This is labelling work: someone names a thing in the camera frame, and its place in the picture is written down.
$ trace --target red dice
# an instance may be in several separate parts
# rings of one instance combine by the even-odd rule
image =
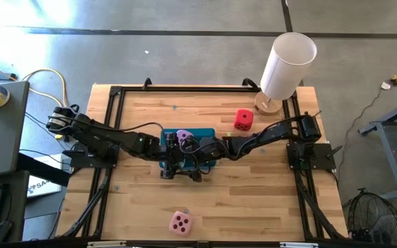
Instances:
[[[237,110],[234,127],[241,131],[248,131],[251,129],[252,121],[254,121],[254,113],[249,110]]]

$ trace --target yellow cable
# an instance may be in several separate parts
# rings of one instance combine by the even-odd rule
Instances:
[[[50,72],[54,72],[54,73],[56,73],[56,74],[59,76],[59,78],[60,78],[61,81],[62,81],[63,105],[64,105],[64,107],[67,107],[66,95],[65,95],[65,79],[64,79],[63,76],[62,76],[59,72],[57,72],[56,70],[48,69],[48,68],[43,68],[43,69],[35,70],[34,72],[31,72],[31,73],[27,74],[27,75],[22,79],[22,81],[24,81],[25,79],[30,78],[30,76],[32,76],[33,74],[35,74],[35,73],[37,73],[37,72],[41,72],[41,71],[50,71]],[[15,81],[15,82],[18,81],[18,80],[12,78],[11,76],[7,75],[6,73],[4,73],[4,72],[2,72],[2,71],[0,71],[0,73],[1,73],[2,75],[6,76],[6,77],[9,78],[9,79],[12,79],[12,80]],[[29,90],[31,90],[32,92],[34,92],[34,93],[36,93],[36,94],[40,94],[41,96],[46,96],[46,97],[48,97],[48,98],[50,98],[50,99],[55,100],[55,101],[59,104],[59,107],[62,107],[61,102],[60,102],[58,99],[56,99],[54,96],[51,96],[51,95],[49,95],[49,94],[46,94],[46,93],[42,93],[42,92],[33,90],[31,87],[29,88]]]

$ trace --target lamp base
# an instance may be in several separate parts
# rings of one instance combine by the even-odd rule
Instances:
[[[283,106],[283,102],[279,100],[272,100],[264,93],[259,92],[255,96],[254,101],[255,109],[262,115],[274,115]]]

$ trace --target lamp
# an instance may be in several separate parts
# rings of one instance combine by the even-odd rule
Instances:
[[[283,106],[306,75],[316,57],[315,43],[304,34],[288,32],[274,41],[255,97],[260,114],[272,115]]]

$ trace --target purple object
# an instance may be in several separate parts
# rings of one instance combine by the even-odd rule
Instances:
[[[181,143],[183,142],[183,140],[185,138],[187,138],[188,136],[190,137],[194,137],[194,135],[191,132],[188,132],[186,130],[179,130],[177,131],[177,138],[179,139],[179,145],[181,145]]]

